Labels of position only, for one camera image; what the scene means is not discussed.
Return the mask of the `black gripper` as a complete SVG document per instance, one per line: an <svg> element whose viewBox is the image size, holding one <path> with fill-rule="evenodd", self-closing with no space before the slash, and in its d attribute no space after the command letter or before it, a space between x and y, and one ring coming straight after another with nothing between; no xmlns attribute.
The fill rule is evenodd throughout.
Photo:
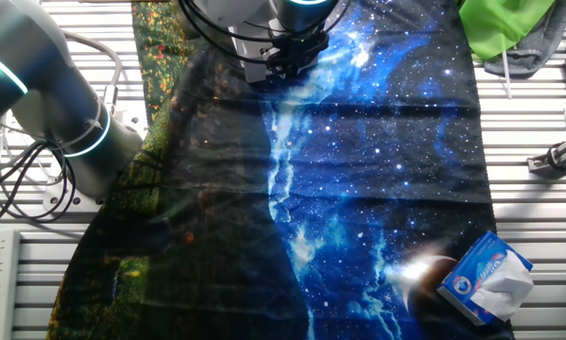
<svg viewBox="0 0 566 340"><path fill-rule="evenodd" d="M328 45L329 35L324 31L298 38L283 35L263 51L267 74L281 78L297 76L315 66L319 53Z"/></svg>

